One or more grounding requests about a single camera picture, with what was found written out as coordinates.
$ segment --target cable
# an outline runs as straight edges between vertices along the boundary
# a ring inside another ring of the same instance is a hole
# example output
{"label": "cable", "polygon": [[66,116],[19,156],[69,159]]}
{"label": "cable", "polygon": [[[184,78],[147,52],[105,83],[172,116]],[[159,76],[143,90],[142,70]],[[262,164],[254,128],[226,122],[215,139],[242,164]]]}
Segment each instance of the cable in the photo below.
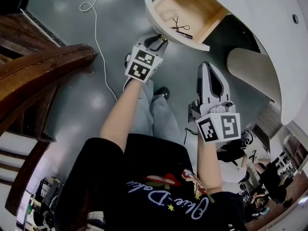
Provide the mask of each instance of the cable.
{"label": "cable", "polygon": [[185,128],[185,139],[184,139],[184,144],[186,143],[187,131],[189,131],[192,135],[198,135],[198,133],[196,133],[196,132],[190,130],[189,128]]}
{"label": "cable", "polygon": [[[113,96],[115,97],[115,99],[117,100],[117,97],[116,97],[115,93],[112,91],[112,89],[110,88],[110,86],[109,86],[108,83],[107,83],[106,62],[105,62],[104,55],[103,55],[103,53],[102,53],[102,51],[101,51],[101,47],[100,47],[100,45],[99,45],[99,43],[98,43],[98,41],[97,41],[97,13],[96,13],[96,10],[95,10],[95,8],[94,8],[94,5],[96,4],[96,2],[97,2],[97,0],[95,0],[93,4],[90,4],[89,2],[84,2],[84,3],[82,3],[82,4],[80,5],[79,10],[80,10],[81,12],[86,13],[86,12],[89,12],[91,9],[93,9],[94,12],[95,12],[95,41],[96,41],[96,44],[97,44],[97,46],[98,46],[98,49],[100,50],[100,53],[101,53],[101,56],[102,56],[103,62],[104,62],[105,83],[106,83],[106,86],[108,87],[108,89],[111,91],[111,93],[112,93]],[[89,7],[88,9],[86,9],[86,10],[83,10],[83,9],[82,9],[82,6],[85,5],[85,4],[89,5],[90,7]]]}

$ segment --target jeans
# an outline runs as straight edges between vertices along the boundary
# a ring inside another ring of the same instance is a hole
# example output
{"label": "jeans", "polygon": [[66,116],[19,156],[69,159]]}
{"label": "jeans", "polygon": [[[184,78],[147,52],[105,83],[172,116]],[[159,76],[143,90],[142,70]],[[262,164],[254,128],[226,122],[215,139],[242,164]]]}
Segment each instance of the jeans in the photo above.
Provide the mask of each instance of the jeans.
{"label": "jeans", "polygon": [[151,80],[140,92],[130,133],[143,134],[183,145],[178,123],[163,95],[154,96]]}

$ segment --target concrete floor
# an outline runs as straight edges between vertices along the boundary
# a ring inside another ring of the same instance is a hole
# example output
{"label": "concrete floor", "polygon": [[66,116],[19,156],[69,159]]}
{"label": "concrete floor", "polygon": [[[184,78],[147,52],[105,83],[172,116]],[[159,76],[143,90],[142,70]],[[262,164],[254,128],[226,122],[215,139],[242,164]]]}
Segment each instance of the concrete floor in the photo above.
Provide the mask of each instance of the concrete floor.
{"label": "concrete floor", "polygon": [[[94,12],[79,11],[81,3],[94,0],[29,0],[27,10],[65,44],[87,43],[98,49],[94,40]],[[106,59],[108,83],[119,96],[126,80],[124,57],[137,39],[153,33],[145,16],[144,0],[98,0],[98,41]],[[231,76],[225,68],[225,53],[230,47],[249,48],[249,42],[240,41],[235,31],[243,37],[241,27],[230,27],[228,19],[210,35],[206,44],[210,52],[170,43],[163,65],[154,75],[156,87],[167,86],[171,97],[168,101],[180,130],[187,124],[187,106],[197,98],[197,68],[203,61],[210,61],[221,69],[229,81],[231,99],[241,113],[244,128],[252,122],[268,103],[268,98],[241,80]],[[100,128],[113,107],[115,100],[104,83],[103,61],[99,56],[93,68],[94,77],[80,73],[62,86],[52,107],[47,130],[57,143],[51,145],[37,170],[56,169],[61,179],[66,179],[86,139],[99,135]],[[196,164],[196,137],[188,135],[186,147],[192,164]]]}

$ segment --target wooden drawer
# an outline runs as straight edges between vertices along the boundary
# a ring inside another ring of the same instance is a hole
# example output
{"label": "wooden drawer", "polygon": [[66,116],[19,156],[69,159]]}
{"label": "wooden drawer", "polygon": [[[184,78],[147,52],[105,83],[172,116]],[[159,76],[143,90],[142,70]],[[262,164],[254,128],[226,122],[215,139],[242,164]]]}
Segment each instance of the wooden drawer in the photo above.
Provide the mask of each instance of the wooden drawer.
{"label": "wooden drawer", "polygon": [[[209,46],[202,44],[228,11],[215,0],[145,0],[147,17],[154,29],[167,36],[170,41],[182,43],[202,51]],[[190,30],[181,32],[192,35],[187,39],[176,33],[173,18],[178,17],[178,27],[190,26]]]}

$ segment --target black t-shirt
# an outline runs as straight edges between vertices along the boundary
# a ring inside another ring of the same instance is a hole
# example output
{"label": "black t-shirt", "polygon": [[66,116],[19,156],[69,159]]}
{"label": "black t-shirt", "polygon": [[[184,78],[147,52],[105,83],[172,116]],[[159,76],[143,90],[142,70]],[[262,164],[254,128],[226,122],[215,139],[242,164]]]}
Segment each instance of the black t-shirt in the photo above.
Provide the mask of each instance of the black t-shirt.
{"label": "black t-shirt", "polygon": [[260,179],[269,191],[270,198],[277,204],[283,203],[287,192],[285,186],[279,186],[281,179],[274,163],[269,163],[266,170],[260,175]]}
{"label": "black t-shirt", "polygon": [[192,172],[185,147],[173,142],[130,134],[123,154],[113,142],[90,139],[59,198],[56,230],[74,223],[87,198],[90,212],[103,212],[106,231],[246,230],[242,197],[210,196]]}

